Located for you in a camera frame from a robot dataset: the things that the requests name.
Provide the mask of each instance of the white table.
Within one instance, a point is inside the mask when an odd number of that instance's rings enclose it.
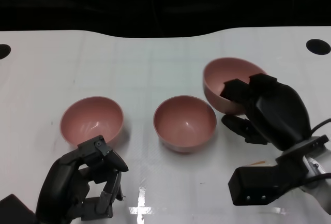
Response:
[[[273,161],[280,152],[272,145],[246,144],[221,124],[222,114],[216,112],[215,141],[191,155],[160,145],[152,126],[163,100],[185,94],[205,99],[202,69],[224,56],[251,61],[295,88],[312,126],[329,118],[331,54],[309,52],[306,42],[312,38],[331,43],[331,27],[238,28],[162,39],[0,32],[0,43],[12,48],[0,61],[0,199],[14,193],[35,210],[50,166],[71,149],[59,132],[61,115],[73,102],[101,95],[124,110],[131,138],[117,151],[130,171],[123,174],[126,198],[114,203],[114,217],[92,223],[331,223],[315,199],[300,190],[268,206],[233,206],[228,181],[235,168]],[[101,189],[91,184],[89,196]]]

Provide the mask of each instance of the tilted pink bowl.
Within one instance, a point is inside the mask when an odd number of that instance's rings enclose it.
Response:
[[[60,129],[63,138],[74,146],[98,135],[110,144],[121,132],[123,122],[122,109],[115,101],[95,96],[71,105],[62,116]]]
[[[157,108],[154,128],[160,140],[177,152],[193,152],[211,139],[216,128],[213,109],[193,96],[172,97]]]
[[[213,60],[203,71],[204,94],[217,111],[224,114],[243,114],[243,106],[220,96],[224,83],[233,79],[249,83],[249,77],[259,73],[266,74],[259,66],[240,58],[223,57]]]

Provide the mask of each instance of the bowl rim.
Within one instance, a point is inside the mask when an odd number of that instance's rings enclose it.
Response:
[[[121,130],[122,130],[122,128],[123,128],[123,124],[124,124],[124,114],[123,114],[123,110],[122,110],[122,108],[120,107],[120,105],[119,105],[116,101],[114,101],[113,99],[110,99],[110,98],[108,98],[108,97],[105,97],[105,96],[89,96],[89,97],[82,98],[82,99],[80,99],[80,100],[78,100],[78,101],[75,101],[73,104],[71,104],[71,105],[66,109],[66,111],[64,111],[64,113],[63,113],[63,115],[62,115],[62,117],[61,117],[61,120],[60,120],[60,124],[59,124],[59,129],[60,129],[60,133],[61,133],[62,138],[63,138],[68,144],[70,144],[70,145],[72,145],[72,146],[74,146],[74,147],[77,147],[77,145],[74,145],[74,144],[72,144],[71,142],[69,142],[69,141],[64,137],[64,135],[63,135],[63,132],[62,132],[62,121],[63,121],[63,118],[64,118],[64,116],[66,115],[66,113],[69,111],[69,109],[71,109],[74,105],[76,105],[77,103],[79,103],[79,102],[81,102],[81,101],[85,101],[85,100],[88,100],[88,99],[91,99],[91,98],[103,98],[103,99],[105,99],[105,100],[111,101],[111,102],[115,103],[115,105],[117,105],[117,106],[119,107],[119,110],[121,111],[121,116],[122,116],[122,123],[121,123],[121,126],[120,126],[118,132],[116,133],[116,135],[115,135],[111,140],[109,140],[109,141],[105,141],[107,144],[108,144],[108,143],[111,143],[113,140],[115,140],[115,138],[118,136],[118,134],[121,132]]]
[[[259,68],[264,74],[268,75],[264,69],[262,69],[260,66],[252,63],[251,61],[248,61],[248,60],[245,60],[245,59],[242,59],[242,58],[238,58],[238,57],[219,57],[219,58],[216,58],[216,59],[213,59],[212,61],[210,61],[208,64],[206,64],[206,66],[204,67],[203,69],[203,84],[208,88],[208,90],[210,90],[210,92],[212,92],[214,95],[216,95],[218,98],[222,99],[222,100],[225,100],[227,102],[231,102],[230,100],[220,96],[220,95],[217,95],[214,93],[214,91],[212,91],[212,89],[209,87],[208,83],[206,82],[206,79],[205,79],[205,73],[206,73],[206,69],[207,67],[213,63],[213,62],[216,62],[218,60],[221,60],[221,59],[234,59],[234,60],[240,60],[240,61],[244,61],[244,62],[248,62],[249,64],[252,64],[254,66],[256,66],[257,68]]]
[[[179,98],[179,97],[187,97],[187,98],[194,98],[196,100],[199,100],[201,102],[203,102],[206,106],[210,107],[210,109],[213,111],[213,117],[214,117],[214,120],[215,120],[215,125],[213,127],[213,131],[211,132],[210,134],[210,137],[208,137],[206,140],[204,140],[203,142],[200,142],[199,144],[197,145],[176,145],[176,144],[173,144],[173,143],[170,143],[168,140],[166,140],[165,138],[163,138],[159,132],[157,131],[157,128],[155,126],[155,115],[156,113],[158,112],[159,108],[164,104],[166,103],[167,101],[169,100],[172,100],[174,98]],[[179,148],[190,148],[190,147],[196,147],[196,146],[199,146],[199,145],[202,145],[202,144],[205,144],[206,142],[208,142],[212,137],[213,135],[215,134],[215,130],[216,130],[216,127],[217,127],[217,118],[216,118],[216,114],[215,114],[215,111],[214,109],[204,100],[202,100],[201,98],[199,97],[196,97],[196,96],[189,96],[189,95],[179,95],[179,96],[173,96],[173,97],[170,97],[166,100],[164,100],[162,103],[160,103],[160,105],[156,108],[155,112],[154,112],[154,115],[153,115],[153,126],[154,126],[154,129],[155,129],[155,132],[156,134],[158,135],[158,137],[160,137],[162,139],[163,142],[167,143],[167,144],[170,144],[172,146],[175,146],[175,147],[179,147]]]

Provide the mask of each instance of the black background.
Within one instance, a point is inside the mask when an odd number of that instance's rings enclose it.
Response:
[[[329,5],[330,0],[0,0],[0,31],[184,37],[234,27],[330,25]]]

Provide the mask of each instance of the black dot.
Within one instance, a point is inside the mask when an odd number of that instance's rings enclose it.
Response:
[[[7,57],[10,54],[11,48],[7,44],[0,44],[0,59]]]
[[[326,43],[324,40],[320,40],[320,39],[308,40],[306,43],[306,47],[309,51],[317,55],[325,55],[331,51],[330,45]]]

